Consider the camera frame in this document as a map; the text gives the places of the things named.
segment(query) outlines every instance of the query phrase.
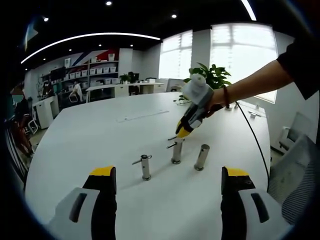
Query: metal cylinder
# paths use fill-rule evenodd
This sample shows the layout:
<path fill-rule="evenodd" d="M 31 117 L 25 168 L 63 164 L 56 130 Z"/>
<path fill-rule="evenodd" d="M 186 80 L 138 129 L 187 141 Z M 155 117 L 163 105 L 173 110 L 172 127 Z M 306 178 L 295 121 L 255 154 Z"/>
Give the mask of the metal cylinder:
<path fill-rule="evenodd" d="M 176 138 L 174 141 L 175 145 L 173 146 L 173 155 L 171 162 L 173 164 L 181 163 L 181 152 L 182 152 L 182 143 L 184 142 L 183 138 Z"/>
<path fill-rule="evenodd" d="M 149 181 L 151 179 L 149 169 L 149 157 L 147 155 L 141 155 L 141 166 L 142 166 L 142 179 Z"/>
<path fill-rule="evenodd" d="M 197 171 L 202 171 L 205 168 L 205 162 L 209 153 L 210 147 L 207 144 L 201 145 L 201 150 L 194 165 L 194 169 Z"/>

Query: black sleeve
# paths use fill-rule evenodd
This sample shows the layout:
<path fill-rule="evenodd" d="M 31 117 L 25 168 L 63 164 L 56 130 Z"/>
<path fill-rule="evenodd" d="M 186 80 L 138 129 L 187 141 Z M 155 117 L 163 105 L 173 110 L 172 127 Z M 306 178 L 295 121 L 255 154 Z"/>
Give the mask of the black sleeve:
<path fill-rule="evenodd" d="M 305 100 L 319 90 L 320 50 L 315 41 L 295 40 L 277 61 L 293 78 Z"/>

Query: white desk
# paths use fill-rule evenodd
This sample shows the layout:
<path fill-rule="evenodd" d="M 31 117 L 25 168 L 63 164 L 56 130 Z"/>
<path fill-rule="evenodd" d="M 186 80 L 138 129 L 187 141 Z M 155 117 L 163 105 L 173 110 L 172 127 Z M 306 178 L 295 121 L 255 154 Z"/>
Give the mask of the white desk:
<path fill-rule="evenodd" d="M 266 190 L 263 160 L 240 109 L 222 109 L 186 137 L 181 164 L 172 164 L 173 149 L 166 146 L 173 141 L 167 139 L 188 107 L 173 102 L 179 94 L 120 97 L 63 109 L 38 145 L 27 176 L 25 197 L 36 218 L 47 224 L 57 204 L 82 187 L 93 169 L 115 165 L 117 240 L 221 239 L 222 167 L 244 169 L 257 188 Z M 248 111 L 255 107 L 245 105 L 269 167 L 264 110 L 251 119 Z M 199 172 L 194 164 L 202 144 L 210 151 Z M 152 155 L 150 181 L 142 180 L 140 164 L 132 165 L 142 154 Z"/>
<path fill-rule="evenodd" d="M 36 109 L 41 129 L 48 128 L 54 121 L 54 118 L 59 114 L 57 95 L 35 102 L 32 106 Z"/>
<path fill-rule="evenodd" d="M 129 96 L 129 86 L 139 86 L 143 87 L 142 92 L 144 94 L 153 94 L 165 92 L 165 85 L 161 82 L 139 82 L 139 83 L 127 83 L 127 84 L 107 84 L 100 86 L 91 86 L 86 90 L 86 102 L 90 102 L 91 91 L 99 90 L 99 89 L 110 89 L 114 90 L 114 97 L 127 97 Z"/>

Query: white window blind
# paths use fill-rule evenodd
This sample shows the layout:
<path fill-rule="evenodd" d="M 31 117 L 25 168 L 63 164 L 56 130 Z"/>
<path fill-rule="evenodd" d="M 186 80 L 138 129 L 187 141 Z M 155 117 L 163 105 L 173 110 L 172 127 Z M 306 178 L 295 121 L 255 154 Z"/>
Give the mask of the white window blind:
<path fill-rule="evenodd" d="M 186 79 L 190 76 L 192 30 L 163 40 L 160 53 L 159 78 Z"/>
<path fill-rule="evenodd" d="M 225 67 L 231 83 L 248 77 L 278 56 L 271 27 L 250 23 L 213 25 L 210 65 Z M 258 98 L 276 102 L 277 91 L 259 94 Z"/>

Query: gray chair back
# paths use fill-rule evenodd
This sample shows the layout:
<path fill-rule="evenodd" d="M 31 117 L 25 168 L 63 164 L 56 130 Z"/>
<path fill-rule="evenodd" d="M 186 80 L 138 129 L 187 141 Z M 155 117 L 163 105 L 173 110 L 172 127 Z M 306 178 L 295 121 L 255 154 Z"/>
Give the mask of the gray chair back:
<path fill-rule="evenodd" d="M 291 225 L 304 212 L 320 179 L 320 152 L 306 135 L 300 135 L 282 159 L 270 168 L 268 193 L 281 205 Z"/>
<path fill-rule="evenodd" d="M 312 129 L 312 122 L 309 118 L 300 112 L 297 112 L 291 128 L 289 129 L 287 138 L 293 142 L 297 141 L 299 136 L 302 134 L 308 135 Z"/>

